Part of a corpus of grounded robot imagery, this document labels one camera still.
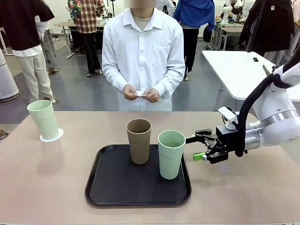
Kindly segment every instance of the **green cup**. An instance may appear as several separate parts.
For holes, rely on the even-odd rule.
[[[185,136],[175,130],[158,136],[159,171],[163,178],[172,180],[178,176],[185,143]]]
[[[58,126],[52,106],[48,100],[39,100],[27,106],[32,119],[44,140],[52,140],[59,136]]]

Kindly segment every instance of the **paper doily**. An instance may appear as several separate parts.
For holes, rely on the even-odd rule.
[[[58,133],[59,133],[58,136],[52,140],[44,140],[42,136],[40,136],[39,139],[43,142],[54,142],[54,141],[60,139],[64,135],[64,130],[61,128],[58,128]]]

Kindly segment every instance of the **desk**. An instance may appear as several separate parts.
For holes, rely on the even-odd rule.
[[[3,55],[14,55],[14,54],[8,54],[8,50],[7,50],[6,46],[5,46],[4,39],[3,39],[3,36],[1,34],[1,31],[4,31],[4,29],[0,28],[0,41],[1,41],[2,46],[3,46],[3,50],[0,49],[0,51],[4,52]]]
[[[185,136],[222,124],[217,112],[56,112],[64,136],[39,141],[27,117],[0,142],[0,224],[279,224],[300,221],[300,169],[281,147],[250,150],[211,165],[193,161],[205,145],[185,146],[192,185],[178,207],[97,208],[84,196],[98,150],[128,143],[126,124],[152,123],[151,143],[167,129]],[[248,116],[249,122],[256,119]]]
[[[237,100],[245,100],[257,85],[266,77],[263,65],[272,72],[273,63],[255,52],[233,51],[202,51],[211,68],[221,81],[219,90],[224,87],[231,97]],[[222,106],[219,92],[216,108]],[[300,101],[300,85],[287,90],[293,102]]]
[[[239,23],[229,23],[229,24],[216,24],[214,28],[214,35],[211,36],[209,48],[212,50],[220,50],[221,44],[224,38],[224,47],[225,51],[227,39],[229,36],[240,36],[244,25]]]
[[[62,27],[62,30],[64,32],[64,35],[65,35],[65,38],[66,38],[66,43],[67,43],[67,49],[69,51],[69,55],[66,57],[67,59],[71,58],[73,55],[75,55],[75,52],[72,52],[71,48],[70,48],[70,42],[69,42],[69,39],[68,39],[68,36],[66,34],[66,29],[65,27],[76,27],[75,23],[73,22],[60,22],[58,24],[55,24],[55,26],[57,27]],[[97,28],[102,28],[105,26],[105,23],[102,23],[102,24],[98,24],[97,25]]]

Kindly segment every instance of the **hand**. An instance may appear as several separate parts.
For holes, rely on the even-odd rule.
[[[155,88],[146,91],[145,93],[143,93],[143,95],[147,95],[143,98],[150,101],[151,103],[158,102],[159,100],[159,92]]]
[[[138,98],[138,96],[134,96],[136,95],[136,91],[134,89],[134,87],[132,87],[132,85],[130,84],[126,84],[123,88],[123,95],[124,98],[130,101],[136,100]]]

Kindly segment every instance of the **blue jacket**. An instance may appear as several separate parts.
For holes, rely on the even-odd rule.
[[[213,0],[179,0],[174,18],[190,27],[209,23],[211,31],[215,26],[215,4]]]

